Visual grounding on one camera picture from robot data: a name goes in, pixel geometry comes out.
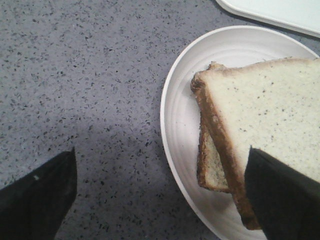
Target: gray countertop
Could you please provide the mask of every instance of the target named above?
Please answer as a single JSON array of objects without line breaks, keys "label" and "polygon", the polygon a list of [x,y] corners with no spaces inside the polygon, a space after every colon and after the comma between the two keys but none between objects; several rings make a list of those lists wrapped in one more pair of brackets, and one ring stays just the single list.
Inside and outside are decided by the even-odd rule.
[{"label": "gray countertop", "polygon": [[[57,240],[217,240],[170,171],[162,88],[180,52],[260,25],[215,1],[0,1],[0,187],[75,147],[78,194]],[[319,39],[279,31],[320,54]]]}]

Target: white tray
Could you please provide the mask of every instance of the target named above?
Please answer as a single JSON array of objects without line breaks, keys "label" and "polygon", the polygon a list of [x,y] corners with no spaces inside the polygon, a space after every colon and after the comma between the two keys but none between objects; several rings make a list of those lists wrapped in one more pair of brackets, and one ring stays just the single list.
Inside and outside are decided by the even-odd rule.
[{"label": "white tray", "polygon": [[320,0],[216,0],[235,15],[320,38]]},{"label": "white tray", "polygon": [[301,43],[278,32],[254,26],[211,31],[192,42],[176,59],[166,78],[160,107],[162,141],[173,176],[194,212],[222,240],[266,240],[260,230],[243,227],[230,194],[198,186],[196,161],[200,112],[190,90],[194,74],[211,61],[227,67],[285,57],[314,59]]}]

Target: white bread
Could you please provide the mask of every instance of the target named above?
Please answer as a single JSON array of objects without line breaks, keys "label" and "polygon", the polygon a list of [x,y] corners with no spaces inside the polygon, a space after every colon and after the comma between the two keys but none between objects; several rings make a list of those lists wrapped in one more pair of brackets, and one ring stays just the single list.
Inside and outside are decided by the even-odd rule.
[{"label": "white bread", "polygon": [[[225,66],[212,62],[208,67],[209,70],[219,68],[225,68]],[[212,191],[229,193],[218,151],[202,116],[200,117],[198,148],[196,176],[199,186]]]},{"label": "white bread", "polygon": [[191,89],[248,229],[259,227],[245,191],[250,146],[320,182],[320,59],[206,70]]}]

